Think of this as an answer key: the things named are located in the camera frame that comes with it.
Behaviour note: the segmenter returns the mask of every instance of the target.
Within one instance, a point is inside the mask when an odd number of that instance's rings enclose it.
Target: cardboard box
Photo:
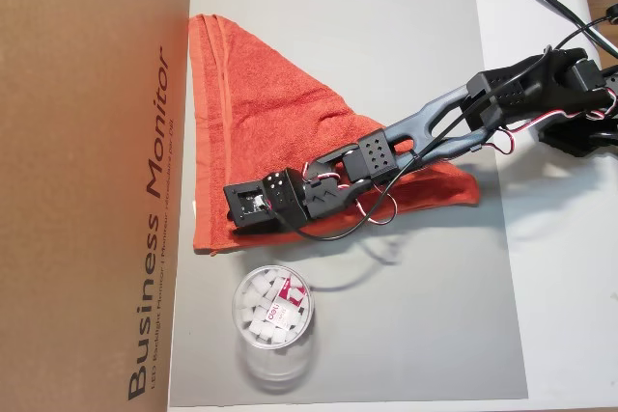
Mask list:
[[[0,0],[3,410],[166,410],[188,2]]]

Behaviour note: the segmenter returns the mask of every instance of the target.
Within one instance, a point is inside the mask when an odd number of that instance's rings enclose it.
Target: white table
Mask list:
[[[586,0],[561,1],[589,19]],[[534,0],[477,2],[487,69],[538,54],[574,29]],[[582,36],[571,45],[598,57]],[[514,155],[498,156],[498,170],[529,399],[230,409],[471,411],[618,404],[618,250],[610,222],[618,213],[618,160],[603,155],[577,160],[522,133]]]

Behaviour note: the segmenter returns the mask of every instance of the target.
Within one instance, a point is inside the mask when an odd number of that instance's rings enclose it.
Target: red and white label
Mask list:
[[[298,307],[306,291],[304,287],[291,288],[290,279],[286,279],[279,290],[279,294],[270,305],[267,321],[284,330],[290,330],[294,314],[298,312]]]

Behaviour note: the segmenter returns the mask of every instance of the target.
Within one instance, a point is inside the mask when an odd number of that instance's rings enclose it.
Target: gray surface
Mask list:
[[[197,13],[233,19],[384,124],[483,67],[475,0],[191,0]],[[402,215],[335,243],[197,256],[187,86],[171,405],[527,396],[491,151],[458,163],[481,183],[479,207]],[[318,289],[313,369],[278,396],[243,374],[231,317],[242,276],[269,262]]]

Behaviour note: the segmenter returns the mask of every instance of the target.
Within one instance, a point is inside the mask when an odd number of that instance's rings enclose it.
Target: orange towel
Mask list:
[[[194,248],[215,253],[299,240],[295,233],[234,234],[223,186],[286,167],[301,170],[305,161],[353,143],[380,124],[356,115],[331,89],[221,16],[190,19],[189,55],[197,129]],[[405,176],[392,194],[400,212],[479,200],[475,179],[448,163]],[[369,208],[377,195],[364,194],[362,204]],[[391,212],[385,201],[374,217]],[[341,230],[360,217],[351,207],[304,230]]]

